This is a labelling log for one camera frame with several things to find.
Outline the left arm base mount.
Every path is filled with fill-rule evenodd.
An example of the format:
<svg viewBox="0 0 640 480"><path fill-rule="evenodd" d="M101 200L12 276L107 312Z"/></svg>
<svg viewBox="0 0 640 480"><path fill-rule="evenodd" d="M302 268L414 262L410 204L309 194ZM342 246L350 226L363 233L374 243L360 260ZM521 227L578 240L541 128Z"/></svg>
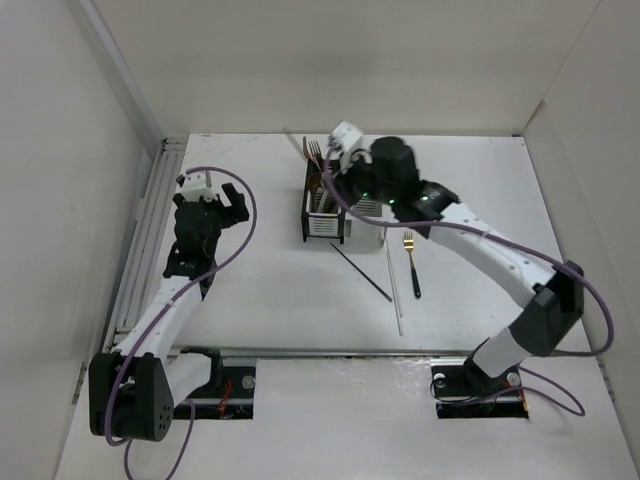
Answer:
<svg viewBox="0 0 640 480"><path fill-rule="evenodd" d="M254 413L256 360L225 358L218 349L185 348L170 358L165 371L173 395L173 419L188 420L188 402L196 420L251 420Z"/></svg>

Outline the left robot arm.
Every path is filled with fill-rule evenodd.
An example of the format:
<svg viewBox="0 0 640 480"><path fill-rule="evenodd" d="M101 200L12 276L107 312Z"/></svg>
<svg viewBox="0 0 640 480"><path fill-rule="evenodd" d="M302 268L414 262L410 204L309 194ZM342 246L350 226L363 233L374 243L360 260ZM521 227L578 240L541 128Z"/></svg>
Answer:
<svg viewBox="0 0 640 480"><path fill-rule="evenodd" d="M130 333L89 365L89 425L92 434L113 441L158 442L168 433L177 407L191 393L209 397L223 387L220 353L186 347L170 355L187 320L205 300L218 268L216 249L223 230L254 223L250 192L231 183L212 192L204 175L181 179L173 197L175 240L159 290Z"/></svg>

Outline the silver fork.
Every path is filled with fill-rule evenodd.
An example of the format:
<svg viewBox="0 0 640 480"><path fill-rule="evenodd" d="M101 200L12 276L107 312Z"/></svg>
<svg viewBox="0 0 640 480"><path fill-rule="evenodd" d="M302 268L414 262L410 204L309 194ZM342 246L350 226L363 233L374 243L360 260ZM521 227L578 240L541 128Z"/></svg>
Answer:
<svg viewBox="0 0 640 480"><path fill-rule="evenodd" d="M319 143L315 140L309 140L307 142L307 146L312 162L316 165L319 171L322 171L324 160Z"/></svg>

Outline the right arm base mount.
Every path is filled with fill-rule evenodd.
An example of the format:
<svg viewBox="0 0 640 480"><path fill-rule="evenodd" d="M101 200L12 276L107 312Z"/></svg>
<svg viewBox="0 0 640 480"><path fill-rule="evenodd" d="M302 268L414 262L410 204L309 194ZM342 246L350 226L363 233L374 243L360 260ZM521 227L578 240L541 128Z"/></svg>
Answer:
<svg viewBox="0 0 640 480"><path fill-rule="evenodd" d="M529 418L517 366L497 378L474 380L462 364L440 362L431 366L431 376L438 419Z"/></svg>

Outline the white chopstick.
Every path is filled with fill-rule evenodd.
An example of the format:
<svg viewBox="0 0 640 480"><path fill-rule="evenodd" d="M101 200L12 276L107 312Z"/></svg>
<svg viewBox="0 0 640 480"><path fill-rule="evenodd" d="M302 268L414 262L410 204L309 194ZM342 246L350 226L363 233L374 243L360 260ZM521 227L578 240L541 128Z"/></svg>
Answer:
<svg viewBox="0 0 640 480"><path fill-rule="evenodd" d="M403 315L403 309L402 309L401 299L400 299L400 295L399 295L399 290L398 290L398 286L397 286L396 275L395 275L395 271L394 271L391 251L390 251L390 247L389 247L389 243L388 242L385 242L385 253L386 253L386 259L387 259L387 266L388 266L388 271L389 271L391 289L392 289L392 298L393 298L393 303L394 303L394 308L395 308L397 329L398 329L399 336L402 338L402 337L404 337L404 325L403 325L403 316L404 315Z"/></svg>

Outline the brown wooden spoon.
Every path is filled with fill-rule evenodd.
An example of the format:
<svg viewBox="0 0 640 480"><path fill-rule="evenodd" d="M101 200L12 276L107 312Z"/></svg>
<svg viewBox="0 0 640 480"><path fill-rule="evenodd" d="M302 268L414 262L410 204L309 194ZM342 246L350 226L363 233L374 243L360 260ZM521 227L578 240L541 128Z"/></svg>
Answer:
<svg viewBox="0 0 640 480"><path fill-rule="evenodd" d="M321 186L322 186L322 174L320 172L316 172L312 174L307 181L307 187L312 197L316 195L318 189Z"/></svg>

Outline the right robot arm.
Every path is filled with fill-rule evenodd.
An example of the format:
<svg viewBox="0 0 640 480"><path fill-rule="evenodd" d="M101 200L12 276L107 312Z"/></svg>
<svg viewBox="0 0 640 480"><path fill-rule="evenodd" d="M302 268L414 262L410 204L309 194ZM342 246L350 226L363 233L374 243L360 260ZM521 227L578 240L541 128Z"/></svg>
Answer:
<svg viewBox="0 0 640 480"><path fill-rule="evenodd" d="M571 262L543 263L492 233L456 195L420 176L413 149L401 138L380 137L368 148L362 137L328 140L327 178L353 206L367 198L391 208L395 219L459 255L499 285L521 307L517 318L483 341L465 360L465 386L488 393L515 365L550 355L584 310L581 268Z"/></svg>

